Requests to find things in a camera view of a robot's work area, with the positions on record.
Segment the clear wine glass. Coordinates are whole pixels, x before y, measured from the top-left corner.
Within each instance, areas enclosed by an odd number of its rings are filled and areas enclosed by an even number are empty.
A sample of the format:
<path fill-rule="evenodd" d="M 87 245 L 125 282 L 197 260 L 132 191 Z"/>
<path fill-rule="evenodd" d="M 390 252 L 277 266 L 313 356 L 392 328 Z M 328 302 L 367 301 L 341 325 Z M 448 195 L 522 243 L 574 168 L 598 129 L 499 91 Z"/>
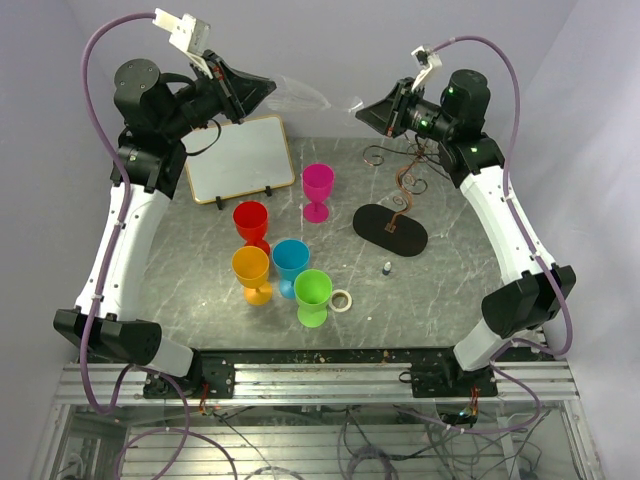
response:
<path fill-rule="evenodd" d="M 312 86 L 283 75 L 275 75 L 276 89 L 264 101 L 272 111 L 281 113 L 323 112 L 334 110 L 346 115 L 355 113 L 364 107 L 358 96 L 350 96 L 341 103 L 330 102 L 319 90 Z"/>

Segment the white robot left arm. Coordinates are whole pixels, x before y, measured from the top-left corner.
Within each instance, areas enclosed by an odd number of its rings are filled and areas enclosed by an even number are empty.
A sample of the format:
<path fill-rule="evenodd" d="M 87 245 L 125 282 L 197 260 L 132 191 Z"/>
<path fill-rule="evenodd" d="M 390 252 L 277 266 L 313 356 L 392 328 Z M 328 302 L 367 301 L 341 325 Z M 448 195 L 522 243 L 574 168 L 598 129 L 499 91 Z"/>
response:
<path fill-rule="evenodd" d="M 213 51 L 196 77 L 163 73 L 133 59 L 114 76 L 114 103 L 125 129 L 111 173 L 107 224 L 89 278 L 71 309 L 56 312 L 54 329 L 77 347 L 108 360 L 168 376 L 182 397 L 203 387 L 193 349 L 138 317 L 138 297 L 150 247 L 189 155 L 183 138 L 218 115 L 239 124 L 276 89 L 274 80 L 237 71 Z"/>

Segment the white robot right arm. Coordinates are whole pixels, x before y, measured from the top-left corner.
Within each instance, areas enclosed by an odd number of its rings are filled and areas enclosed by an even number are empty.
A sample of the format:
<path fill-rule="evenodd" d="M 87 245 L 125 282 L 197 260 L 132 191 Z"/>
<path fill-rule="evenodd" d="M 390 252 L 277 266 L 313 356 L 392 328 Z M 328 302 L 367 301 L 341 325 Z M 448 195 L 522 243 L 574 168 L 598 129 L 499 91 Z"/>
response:
<path fill-rule="evenodd" d="M 557 315 L 569 315 L 566 299 L 576 283 L 537 238 L 512 188 L 498 144 L 483 131 L 491 98 L 481 73 L 455 71 L 438 103 L 424 98 L 414 79 L 399 80 L 382 100 L 356 113 L 376 132 L 396 138 L 408 131 L 437 143 L 440 163 L 476 213 L 500 268 L 502 286 L 481 303 L 482 318 L 453 348 L 457 362 L 440 373 L 450 394 L 465 394 L 484 368 L 522 332 Z"/>

